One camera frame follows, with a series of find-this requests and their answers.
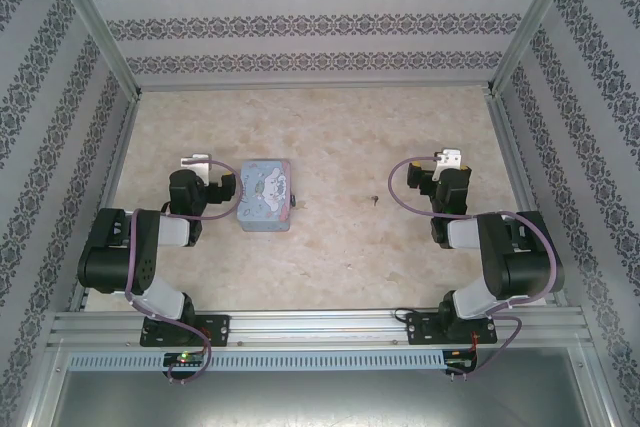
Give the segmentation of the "light blue cartoon tin box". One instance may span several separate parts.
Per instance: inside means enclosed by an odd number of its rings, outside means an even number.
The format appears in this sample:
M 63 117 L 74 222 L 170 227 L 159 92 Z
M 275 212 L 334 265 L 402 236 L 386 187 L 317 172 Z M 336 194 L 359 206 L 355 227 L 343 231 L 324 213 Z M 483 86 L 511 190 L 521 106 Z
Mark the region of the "light blue cartoon tin box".
M 247 160 L 237 220 L 245 232 L 286 232 L 293 207 L 291 164 L 285 159 Z

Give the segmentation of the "grey metal panel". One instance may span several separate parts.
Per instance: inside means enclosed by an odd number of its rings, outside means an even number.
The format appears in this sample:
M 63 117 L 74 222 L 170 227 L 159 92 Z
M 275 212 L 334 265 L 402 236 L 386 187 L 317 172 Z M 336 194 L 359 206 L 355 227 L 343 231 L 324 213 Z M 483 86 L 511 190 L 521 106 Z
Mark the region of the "grey metal panel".
M 434 370 L 218 371 L 173 386 L 124 352 L 44 356 L 15 427 L 630 427 L 590 348 Z

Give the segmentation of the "left aluminium side rail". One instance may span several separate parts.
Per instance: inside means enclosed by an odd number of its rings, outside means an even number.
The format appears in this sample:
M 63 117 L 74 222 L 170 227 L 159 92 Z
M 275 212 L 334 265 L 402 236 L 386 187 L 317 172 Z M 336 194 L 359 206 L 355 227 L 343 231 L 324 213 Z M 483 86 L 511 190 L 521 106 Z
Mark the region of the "left aluminium side rail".
M 101 187 L 101 194 L 94 209 L 93 217 L 97 216 L 101 208 L 110 207 L 113 203 L 135 124 L 140 98 L 141 93 L 129 102 L 127 110 L 121 119 L 116 142 L 109 157 L 106 177 Z M 78 278 L 75 277 L 65 311 L 82 311 L 86 305 L 86 297 L 85 288 L 80 285 Z

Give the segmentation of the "aluminium side rail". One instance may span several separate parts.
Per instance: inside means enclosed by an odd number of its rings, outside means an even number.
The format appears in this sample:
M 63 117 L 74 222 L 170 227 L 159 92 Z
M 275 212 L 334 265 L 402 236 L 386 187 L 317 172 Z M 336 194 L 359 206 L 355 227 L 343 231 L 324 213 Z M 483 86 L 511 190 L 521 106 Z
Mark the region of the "aluminium side rail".
M 500 98 L 487 92 L 485 101 L 515 199 L 515 207 L 504 207 L 504 210 L 539 211 L 555 247 L 560 253 L 565 252 L 566 238 L 562 226 L 558 223 L 558 214 L 550 208 L 548 198 L 535 190 L 535 174 L 541 174 L 542 169 L 535 162 L 532 142 L 523 134 L 513 131 Z
M 113 203 L 135 124 L 140 98 L 141 93 L 129 102 L 127 110 L 121 119 L 116 142 L 109 157 L 106 177 L 101 187 L 101 194 L 94 209 L 93 217 L 97 216 L 101 208 L 110 207 Z M 82 311 L 86 305 L 86 297 L 85 288 L 80 285 L 78 278 L 75 277 L 65 311 Z

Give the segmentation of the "right aluminium side rail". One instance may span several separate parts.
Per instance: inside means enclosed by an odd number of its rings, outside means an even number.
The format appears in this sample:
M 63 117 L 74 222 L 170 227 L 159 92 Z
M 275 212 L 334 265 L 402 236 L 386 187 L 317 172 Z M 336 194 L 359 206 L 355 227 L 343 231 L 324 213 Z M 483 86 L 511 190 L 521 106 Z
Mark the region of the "right aluminium side rail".
M 560 253 L 565 252 L 566 238 L 562 226 L 558 223 L 558 214 L 550 208 L 548 198 L 535 190 L 535 174 L 541 174 L 542 169 L 535 162 L 532 142 L 523 134 L 513 131 L 500 98 L 487 92 L 485 101 L 515 199 L 515 207 L 504 207 L 504 210 L 539 211 L 555 247 Z

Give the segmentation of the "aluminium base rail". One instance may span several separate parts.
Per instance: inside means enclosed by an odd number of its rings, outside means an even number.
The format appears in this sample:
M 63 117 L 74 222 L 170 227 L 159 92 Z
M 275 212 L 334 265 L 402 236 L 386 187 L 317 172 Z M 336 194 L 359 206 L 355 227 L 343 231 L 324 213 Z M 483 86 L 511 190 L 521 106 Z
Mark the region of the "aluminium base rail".
M 390 310 L 228 311 L 228 350 L 409 349 L 406 327 Z M 514 348 L 591 345 L 577 307 L 515 308 L 522 329 Z M 135 312 L 58 313 L 46 346 L 68 351 L 138 349 L 143 316 Z

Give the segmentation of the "left aluminium frame post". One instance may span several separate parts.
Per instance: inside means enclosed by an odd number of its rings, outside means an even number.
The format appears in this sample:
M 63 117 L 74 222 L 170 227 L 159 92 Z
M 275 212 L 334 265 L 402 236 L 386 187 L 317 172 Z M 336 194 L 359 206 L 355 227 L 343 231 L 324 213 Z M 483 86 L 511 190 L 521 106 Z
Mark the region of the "left aluminium frame post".
M 137 101 L 140 87 L 94 0 L 71 1 L 128 100 Z

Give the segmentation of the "aluminium frame post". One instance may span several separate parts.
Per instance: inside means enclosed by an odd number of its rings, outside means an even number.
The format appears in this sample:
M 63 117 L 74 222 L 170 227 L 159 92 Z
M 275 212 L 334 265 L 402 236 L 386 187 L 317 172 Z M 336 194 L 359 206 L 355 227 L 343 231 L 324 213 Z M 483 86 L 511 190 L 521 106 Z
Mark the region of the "aluminium frame post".
M 71 1 L 128 100 L 137 101 L 140 87 L 94 0 Z
M 512 72 L 524 55 L 525 49 L 538 30 L 552 3 L 553 0 L 532 0 L 493 77 L 488 82 L 486 89 L 488 96 L 496 97 L 504 90 L 506 82 L 511 78 Z

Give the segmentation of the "right aluminium frame post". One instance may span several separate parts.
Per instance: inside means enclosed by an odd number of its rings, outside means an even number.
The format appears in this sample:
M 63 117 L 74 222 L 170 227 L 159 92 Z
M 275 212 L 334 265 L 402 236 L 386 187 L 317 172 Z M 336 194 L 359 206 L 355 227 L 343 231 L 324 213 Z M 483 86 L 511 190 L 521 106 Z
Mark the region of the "right aluminium frame post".
M 552 3 L 553 0 L 532 0 L 493 77 L 488 82 L 486 89 L 488 96 L 496 97 L 504 90 L 506 82 L 511 78 L 512 72 L 524 55 L 525 49 L 538 30 Z

